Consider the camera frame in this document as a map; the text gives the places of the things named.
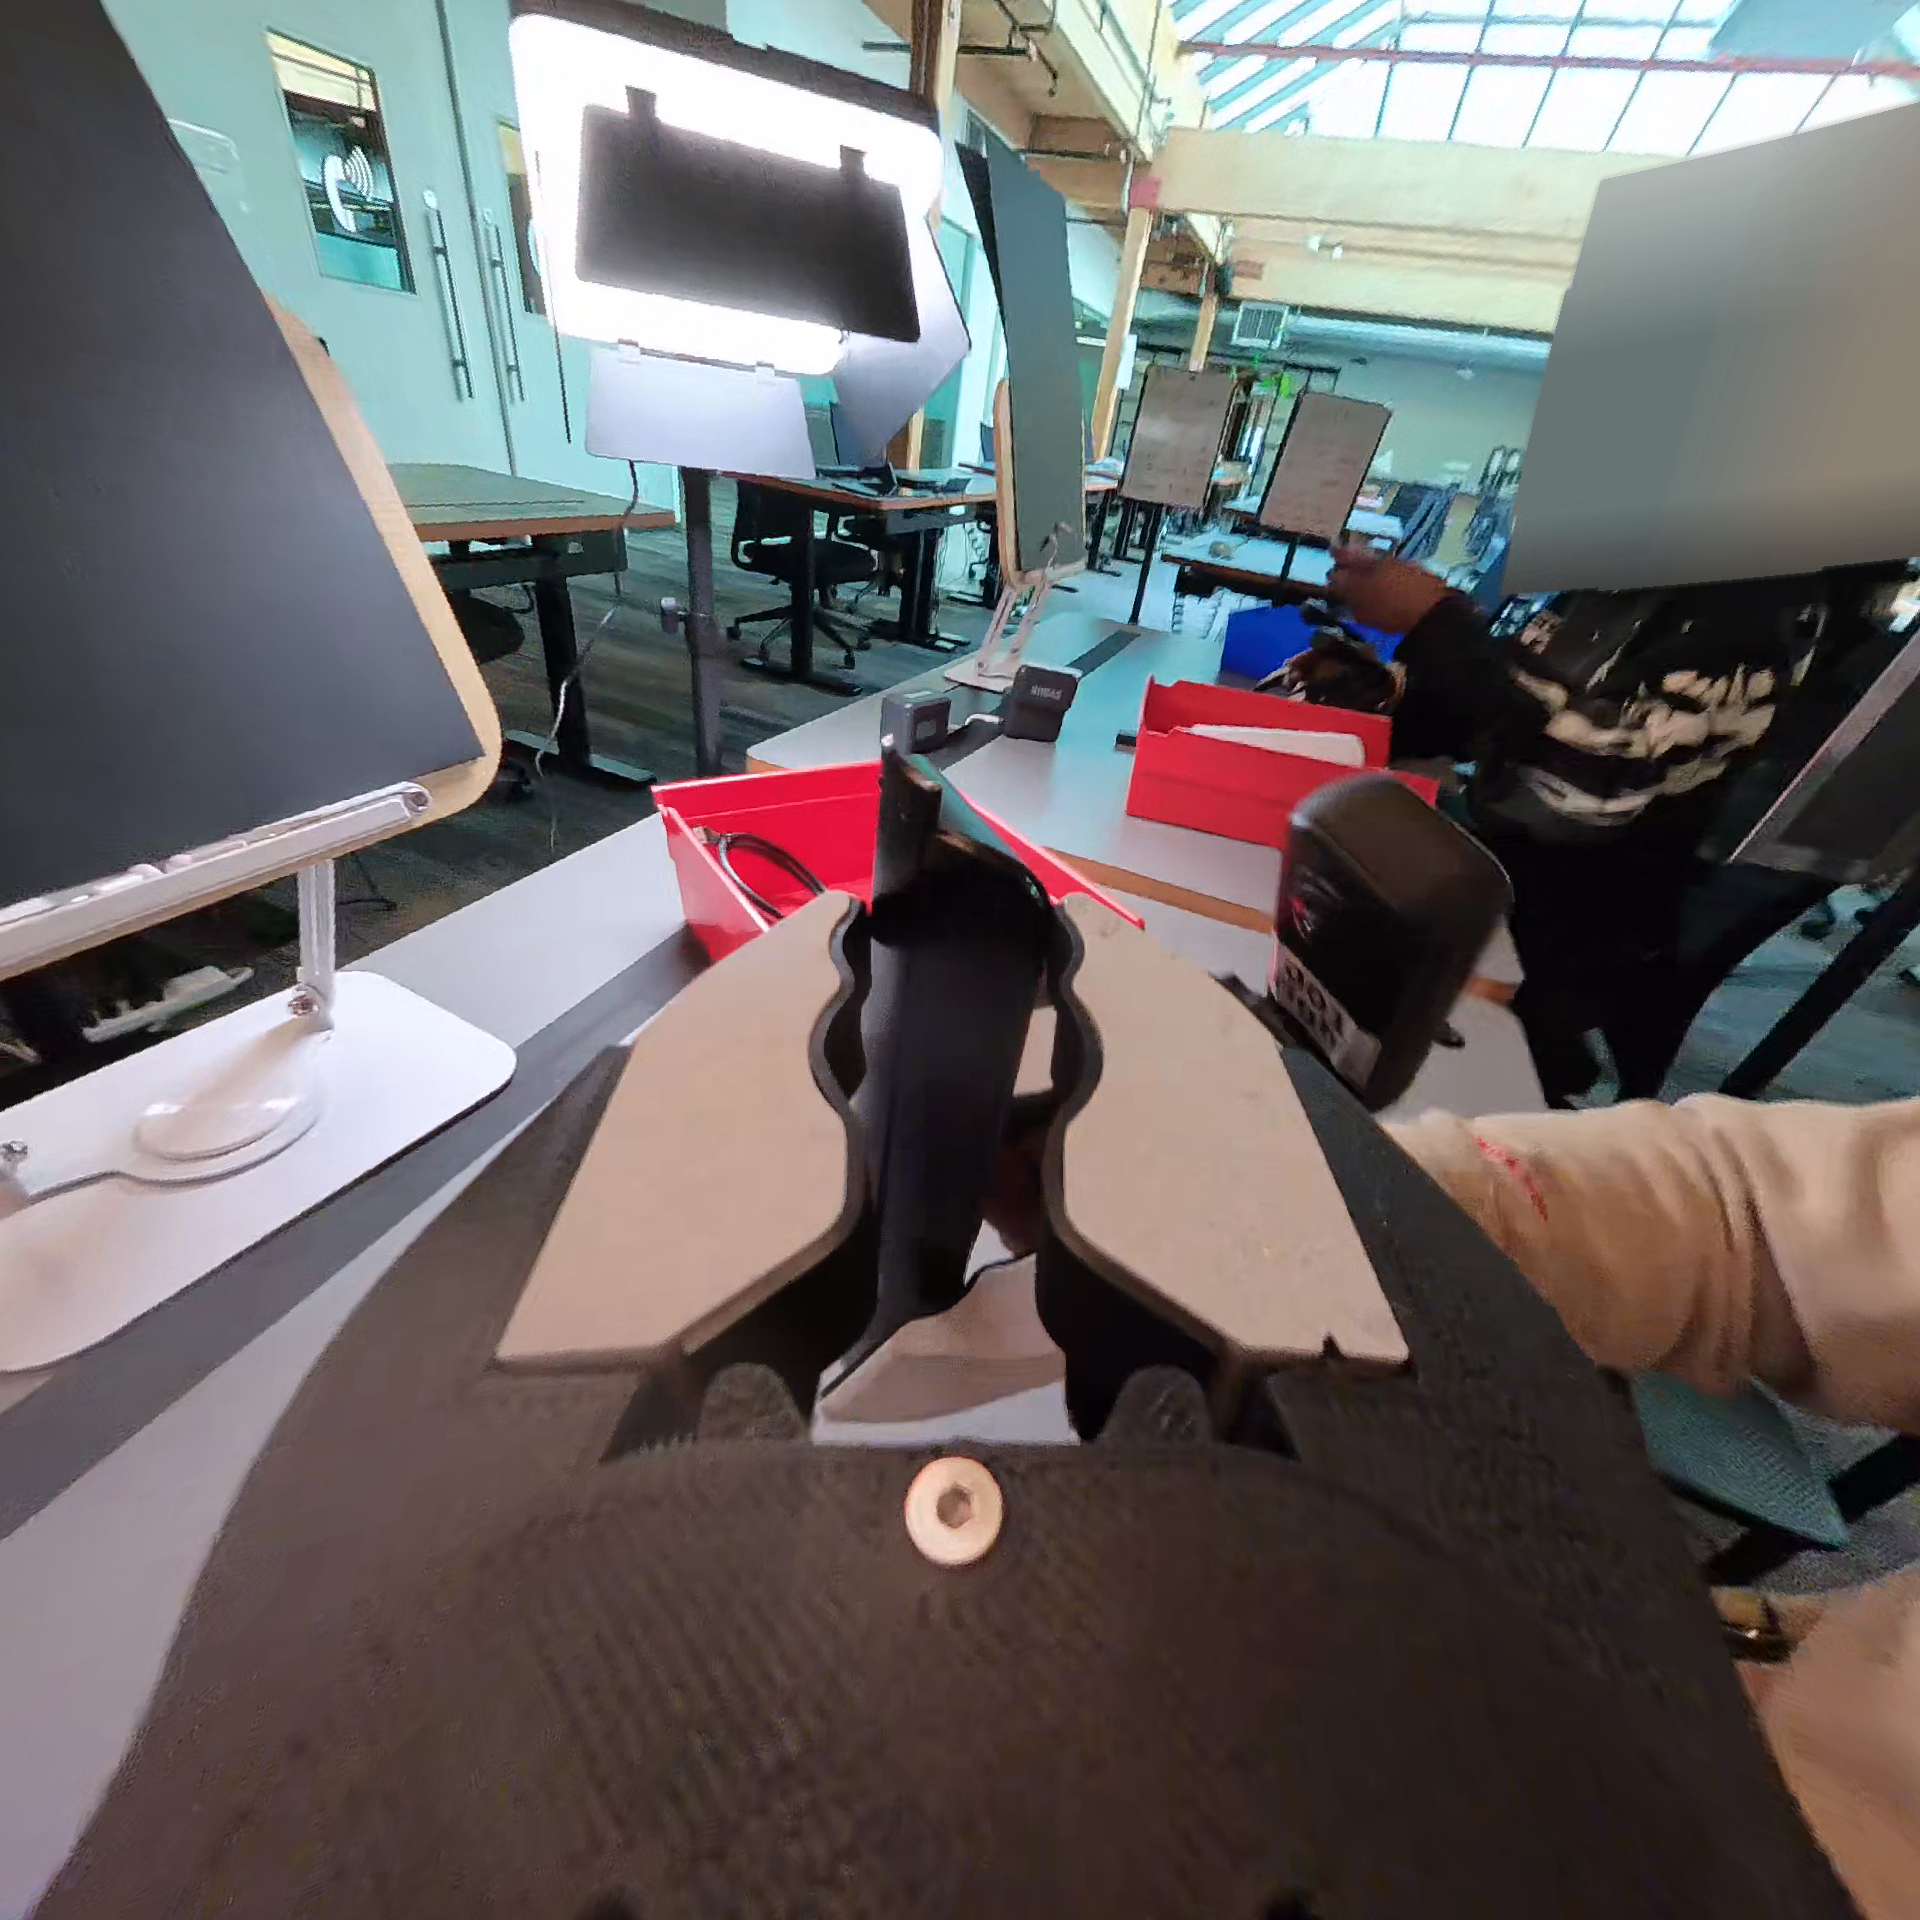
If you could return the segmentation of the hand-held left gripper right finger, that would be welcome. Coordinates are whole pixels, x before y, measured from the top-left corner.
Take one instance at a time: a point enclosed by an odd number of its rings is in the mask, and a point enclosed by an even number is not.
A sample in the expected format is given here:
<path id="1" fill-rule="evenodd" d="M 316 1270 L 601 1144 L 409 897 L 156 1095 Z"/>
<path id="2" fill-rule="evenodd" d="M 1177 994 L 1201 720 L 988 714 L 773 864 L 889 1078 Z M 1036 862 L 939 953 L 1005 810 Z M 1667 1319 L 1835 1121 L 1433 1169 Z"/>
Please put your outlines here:
<path id="1" fill-rule="evenodd" d="M 1409 1339 L 1278 1037 L 1093 897 L 1055 920 L 1055 1241 L 1231 1374 L 1404 1374 Z"/>

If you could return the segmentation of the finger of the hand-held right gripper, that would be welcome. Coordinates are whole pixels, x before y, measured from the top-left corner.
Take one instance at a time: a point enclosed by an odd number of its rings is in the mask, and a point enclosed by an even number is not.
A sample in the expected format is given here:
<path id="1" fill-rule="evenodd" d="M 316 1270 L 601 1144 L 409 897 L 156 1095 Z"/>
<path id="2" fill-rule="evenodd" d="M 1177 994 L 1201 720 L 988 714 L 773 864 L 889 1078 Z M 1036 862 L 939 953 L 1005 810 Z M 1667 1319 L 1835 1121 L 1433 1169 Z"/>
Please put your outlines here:
<path id="1" fill-rule="evenodd" d="M 822 1392 L 828 1445 L 1065 1445 L 1065 1358 L 1033 1304 L 961 1304 Z"/>

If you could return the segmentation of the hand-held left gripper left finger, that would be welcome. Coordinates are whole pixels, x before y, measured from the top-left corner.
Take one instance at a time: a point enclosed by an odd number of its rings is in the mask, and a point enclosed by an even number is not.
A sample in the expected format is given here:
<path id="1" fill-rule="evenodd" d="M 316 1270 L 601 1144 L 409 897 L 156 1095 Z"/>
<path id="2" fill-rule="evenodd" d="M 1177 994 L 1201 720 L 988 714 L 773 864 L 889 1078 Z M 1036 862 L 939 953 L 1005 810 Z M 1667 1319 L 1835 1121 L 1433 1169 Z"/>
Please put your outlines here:
<path id="1" fill-rule="evenodd" d="M 517 1374 L 691 1361 L 836 1254 L 863 1207 L 829 1064 L 855 897 L 698 975 L 634 1038 L 498 1338 Z"/>

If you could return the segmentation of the red storage bin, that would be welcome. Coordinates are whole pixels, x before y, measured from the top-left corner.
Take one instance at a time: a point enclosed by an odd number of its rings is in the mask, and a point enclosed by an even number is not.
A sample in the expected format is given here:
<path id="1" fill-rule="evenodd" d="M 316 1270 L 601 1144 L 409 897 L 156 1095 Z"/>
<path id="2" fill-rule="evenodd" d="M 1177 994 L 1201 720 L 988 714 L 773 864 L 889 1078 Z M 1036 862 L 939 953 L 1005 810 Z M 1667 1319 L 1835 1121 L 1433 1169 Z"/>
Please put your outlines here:
<path id="1" fill-rule="evenodd" d="M 1390 722 L 1377 714 L 1201 682 L 1153 679 L 1137 727 L 1126 814 L 1285 850 L 1314 791 L 1388 773 Z"/>
<path id="2" fill-rule="evenodd" d="M 1041 968 L 1059 906 L 1142 929 L 998 817 L 967 800 L 931 755 L 734 775 L 657 791 L 694 941 L 714 963 L 798 917 L 817 897 L 863 906 L 870 946 Z"/>

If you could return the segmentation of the white metal stand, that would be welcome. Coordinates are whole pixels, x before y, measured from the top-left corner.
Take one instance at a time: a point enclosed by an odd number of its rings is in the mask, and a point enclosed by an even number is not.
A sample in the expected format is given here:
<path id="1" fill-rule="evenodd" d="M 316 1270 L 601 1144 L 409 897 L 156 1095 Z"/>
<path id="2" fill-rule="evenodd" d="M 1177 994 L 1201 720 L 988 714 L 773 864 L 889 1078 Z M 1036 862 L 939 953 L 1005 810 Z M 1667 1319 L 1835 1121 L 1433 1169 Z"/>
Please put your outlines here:
<path id="1" fill-rule="evenodd" d="M 287 994 L 5 1115 L 6 1377 L 102 1345 L 511 1082 L 507 1043 L 338 970 L 337 857 L 427 810 L 421 782 L 389 785 L 5 906 L 5 981 L 251 881 L 294 875 L 300 915 Z"/>
<path id="2" fill-rule="evenodd" d="M 1050 598 L 1062 585 L 1074 585 L 1085 571 L 1085 562 L 1005 571 L 986 640 L 972 656 L 954 658 L 945 669 L 945 685 L 988 693 L 1007 691 L 1018 682 Z"/>

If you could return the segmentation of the flipchart board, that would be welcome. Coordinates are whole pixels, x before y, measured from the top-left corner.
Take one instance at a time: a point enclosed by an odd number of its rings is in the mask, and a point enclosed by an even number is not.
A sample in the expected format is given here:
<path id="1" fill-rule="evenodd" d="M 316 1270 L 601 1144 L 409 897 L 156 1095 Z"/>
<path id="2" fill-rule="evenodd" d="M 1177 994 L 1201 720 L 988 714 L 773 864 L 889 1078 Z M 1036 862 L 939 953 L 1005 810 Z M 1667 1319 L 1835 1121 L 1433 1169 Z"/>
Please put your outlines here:
<path id="1" fill-rule="evenodd" d="M 1236 389 L 1239 377 L 1227 369 L 1148 369 L 1122 459 L 1119 499 L 1174 512 L 1205 510 Z"/>
<path id="2" fill-rule="evenodd" d="M 1293 542 L 1342 544 L 1390 422 L 1391 410 L 1377 401 L 1302 391 L 1287 419 L 1255 523 Z"/>

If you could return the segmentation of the black tripod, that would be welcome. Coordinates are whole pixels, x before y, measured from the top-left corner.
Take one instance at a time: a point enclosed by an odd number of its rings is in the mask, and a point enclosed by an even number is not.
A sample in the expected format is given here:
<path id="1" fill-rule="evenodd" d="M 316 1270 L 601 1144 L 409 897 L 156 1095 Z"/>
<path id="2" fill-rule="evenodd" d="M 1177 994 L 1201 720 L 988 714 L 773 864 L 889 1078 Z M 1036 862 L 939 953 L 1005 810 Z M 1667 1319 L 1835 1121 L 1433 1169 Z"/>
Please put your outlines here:
<path id="1" fill-rule="evenodd" d="M 1918 869 L 1911 869 L 1787 1014 L 1721 1080 L 1719 1094 L 1726 1098 L 1761 1098 L 1881 973 L 1915 927 Z"/>

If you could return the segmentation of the black light stand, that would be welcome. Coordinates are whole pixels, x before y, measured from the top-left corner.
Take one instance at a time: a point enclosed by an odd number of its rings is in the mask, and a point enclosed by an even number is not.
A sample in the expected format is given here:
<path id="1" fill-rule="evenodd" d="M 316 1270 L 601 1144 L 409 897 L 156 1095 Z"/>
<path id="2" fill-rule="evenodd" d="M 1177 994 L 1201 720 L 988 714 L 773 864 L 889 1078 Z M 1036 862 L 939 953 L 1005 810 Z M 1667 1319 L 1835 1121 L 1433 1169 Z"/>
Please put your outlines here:
<path id="1" fill-rule="evenodd" d="M 661 626 L 678 633 L 689 650 L 691 725 L 698 777 L 721 777 L 727 771 L 722 722 L 722 671 L 727 646 L 716 621 L 714 594 L 714 473 L 681 467 L 681 521 L 689 583 L 678 601 L 661 601 Z"/>

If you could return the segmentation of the teal office chair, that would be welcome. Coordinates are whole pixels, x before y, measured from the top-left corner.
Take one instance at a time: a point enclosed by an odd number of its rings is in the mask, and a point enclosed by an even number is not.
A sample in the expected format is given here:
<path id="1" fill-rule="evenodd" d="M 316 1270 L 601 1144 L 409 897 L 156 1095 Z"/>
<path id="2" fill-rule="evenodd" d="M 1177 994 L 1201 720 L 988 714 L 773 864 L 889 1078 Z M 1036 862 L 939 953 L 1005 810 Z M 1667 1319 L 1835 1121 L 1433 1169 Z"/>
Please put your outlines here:
<path id="1" fill-rule="evenodd" d="M 1749 1384 L 1730 1397 L 1670 1377 L 1630 1384 L 1647 1462 L 1676 1494 L 1806 1547 L 1849 1543 L 1834 1485 L 1786 1408 Z"/>

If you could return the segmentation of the black office chair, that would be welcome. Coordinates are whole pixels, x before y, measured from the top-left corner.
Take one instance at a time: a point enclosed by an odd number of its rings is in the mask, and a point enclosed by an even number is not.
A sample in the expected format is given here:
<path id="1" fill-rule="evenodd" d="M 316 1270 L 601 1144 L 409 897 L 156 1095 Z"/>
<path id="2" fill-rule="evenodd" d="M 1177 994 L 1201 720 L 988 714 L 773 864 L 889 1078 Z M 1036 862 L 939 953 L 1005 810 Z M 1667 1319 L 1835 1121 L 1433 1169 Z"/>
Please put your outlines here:
<path id="1" fill-rule="evenodd" d="M 749 479 L 735 481 L 731 562 L 740 571 L 780 583 L 783 601 L 731 621 L 727 638 L 743 640 L 746 630 L 755 624 L 787 630 L 783 671 L 773 665 L 767 640 L 746 665 L 835 698 L 855 698 L 855 654 L 870 643 L 851 631 L 846 615 L 831 606 L 831 594 L 841 589 L 875 589 L 881 555 L 851 541 L 819 538 L 814 521 L 814 501 Z"/>

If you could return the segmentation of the person's beige hoodie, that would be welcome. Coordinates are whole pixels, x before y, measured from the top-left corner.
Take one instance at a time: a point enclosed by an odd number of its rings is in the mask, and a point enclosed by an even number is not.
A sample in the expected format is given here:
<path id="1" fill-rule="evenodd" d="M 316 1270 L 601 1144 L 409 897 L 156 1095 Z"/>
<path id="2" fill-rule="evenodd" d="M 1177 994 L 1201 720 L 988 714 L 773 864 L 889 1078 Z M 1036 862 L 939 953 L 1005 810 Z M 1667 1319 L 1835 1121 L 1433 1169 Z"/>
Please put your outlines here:
<path id="1" fill-rule="evenodd" d="M 1813 1835 L 1869 1919 L 1918 1917 L 1918 1573 L 1823 1598 L 1745 1690 Z"/>

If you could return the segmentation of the studio light panel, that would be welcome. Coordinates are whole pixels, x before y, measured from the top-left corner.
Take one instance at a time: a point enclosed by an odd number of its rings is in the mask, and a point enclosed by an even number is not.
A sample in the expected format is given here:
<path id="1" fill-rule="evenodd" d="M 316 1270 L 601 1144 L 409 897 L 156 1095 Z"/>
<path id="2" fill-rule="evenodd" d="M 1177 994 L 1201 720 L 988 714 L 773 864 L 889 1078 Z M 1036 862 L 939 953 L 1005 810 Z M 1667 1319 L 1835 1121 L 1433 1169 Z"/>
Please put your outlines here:
<path id="1" fill-rule="evenodd" d="M 967 360 L 914 96 L 634 5 L 515 5 L 510 58 L 593 458 L 810 481 L 826 384 L 838 465 L 875 465 Z"/>

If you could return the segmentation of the framed logo sign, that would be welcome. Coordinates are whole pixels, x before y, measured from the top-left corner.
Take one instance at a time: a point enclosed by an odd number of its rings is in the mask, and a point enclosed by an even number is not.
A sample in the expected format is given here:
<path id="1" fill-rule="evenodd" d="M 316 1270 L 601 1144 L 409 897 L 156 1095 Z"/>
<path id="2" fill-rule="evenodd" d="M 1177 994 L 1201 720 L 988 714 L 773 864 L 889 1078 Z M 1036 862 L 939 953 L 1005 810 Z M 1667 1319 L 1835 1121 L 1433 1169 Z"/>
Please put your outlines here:
<path id="1" fill-rule="evenodd" d="M 265 33 L 265 43 L 319 274 L 409 297 L 415 274 L 375 70 L 286 33 Z"/>

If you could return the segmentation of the dark screen black frame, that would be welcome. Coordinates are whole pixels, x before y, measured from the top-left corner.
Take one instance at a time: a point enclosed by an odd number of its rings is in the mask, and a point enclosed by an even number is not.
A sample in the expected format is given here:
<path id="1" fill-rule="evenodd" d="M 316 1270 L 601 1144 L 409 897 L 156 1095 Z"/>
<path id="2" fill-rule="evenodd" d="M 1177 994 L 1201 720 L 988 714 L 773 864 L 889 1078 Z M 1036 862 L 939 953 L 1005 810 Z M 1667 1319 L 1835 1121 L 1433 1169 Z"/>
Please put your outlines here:
<path id="1" fill-rule="evenodd" d="M 1915 855 L 1913 631 L 1726 859 L 1828 886 L 1859 886 L 1906 873 Z"/>

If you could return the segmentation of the black screen wooden frame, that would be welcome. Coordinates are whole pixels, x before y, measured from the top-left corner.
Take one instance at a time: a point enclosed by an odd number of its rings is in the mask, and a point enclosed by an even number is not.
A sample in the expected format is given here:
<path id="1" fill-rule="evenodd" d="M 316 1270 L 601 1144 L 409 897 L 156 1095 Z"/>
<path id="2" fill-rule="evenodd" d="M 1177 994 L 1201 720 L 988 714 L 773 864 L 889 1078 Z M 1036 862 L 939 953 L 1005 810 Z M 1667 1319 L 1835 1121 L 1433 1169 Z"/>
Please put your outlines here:
<path id="1" fill-rule="evenodd" d="M 495 720 L 101 5 L 5 5 L 5 909 L 413 786 Z"/>
<path id="2" fill-rule="evenodd" d="M 1085 414 L 1065 200 L 989 136 L 982 152 L 993 267 L 1010 384 L 1015 565 L 1087 558 Z"/>

